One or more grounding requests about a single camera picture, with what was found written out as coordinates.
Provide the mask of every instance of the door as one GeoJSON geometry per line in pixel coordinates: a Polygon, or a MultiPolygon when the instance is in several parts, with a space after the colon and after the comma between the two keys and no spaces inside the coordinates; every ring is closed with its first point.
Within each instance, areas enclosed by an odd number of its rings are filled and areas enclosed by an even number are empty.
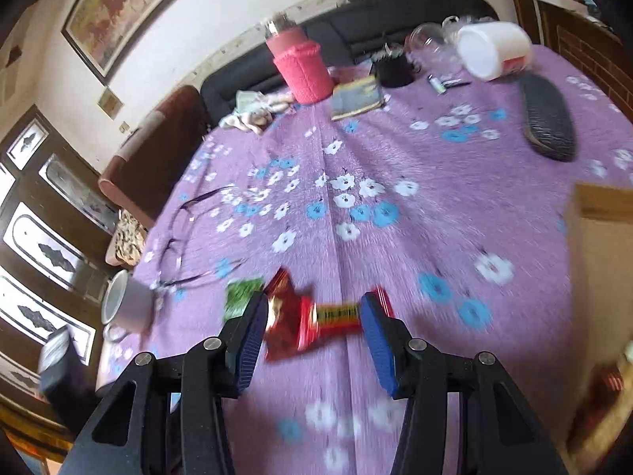
{"type": "Polygon", "coordinates": [[[32,387],[41,345],[57,328],[70,327],[96,380],[117,211],[37,108],[0,142],[0,393],[39,416],[55,418],[32,387]]]}

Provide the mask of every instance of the mug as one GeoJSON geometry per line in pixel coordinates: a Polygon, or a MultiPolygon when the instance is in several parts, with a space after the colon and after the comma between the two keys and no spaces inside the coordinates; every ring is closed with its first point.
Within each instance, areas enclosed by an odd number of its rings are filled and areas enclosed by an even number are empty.
{"type": "Polygon", "coordinates": [[[119,342],[128,334],[140,334],[150,328],[154,317],[154,291],[132,278],[128,270],[118,272],[106,291],[101,305],[103,339],[119,342]],[[122,333],[113,335],[113,327],[122,333]]]}

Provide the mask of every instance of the brown chair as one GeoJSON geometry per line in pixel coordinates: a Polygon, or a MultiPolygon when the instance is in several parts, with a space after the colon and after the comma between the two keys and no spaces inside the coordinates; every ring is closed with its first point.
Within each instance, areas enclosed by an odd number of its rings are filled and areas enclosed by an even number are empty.
{"type": "Polygon", "coordinates": [[[180,87],[152,110],[99,178],[102,193],[151,228],[207,133],[200,93],[180,87]]]}

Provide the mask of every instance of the abstract painting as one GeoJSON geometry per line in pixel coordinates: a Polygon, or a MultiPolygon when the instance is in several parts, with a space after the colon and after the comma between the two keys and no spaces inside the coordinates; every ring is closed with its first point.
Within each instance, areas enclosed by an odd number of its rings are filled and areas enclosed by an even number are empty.
{"type": "Polygon", "coordinates": [[[62,34],[106,84],[144,29],[172,0],[75,0],[62,34]]]}

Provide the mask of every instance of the white wall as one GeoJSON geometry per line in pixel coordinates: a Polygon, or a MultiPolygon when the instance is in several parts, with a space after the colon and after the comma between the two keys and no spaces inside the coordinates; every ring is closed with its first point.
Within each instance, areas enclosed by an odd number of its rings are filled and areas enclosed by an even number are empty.
{"type": "Polygon", "coordinates": [[[79,154],[102,170],[124,139],[118,131],[122,121],[134,128],[210,53],[266,15],[302,0],[175,0],[137,42],[110,83],[124,104],[115,122],[97,105],[103,86],[59,33],[73,1],[66,0],[53,15],[46,5],[37,10],[47,14],[53,33],[45,44],[36,104],[79,154]]]}

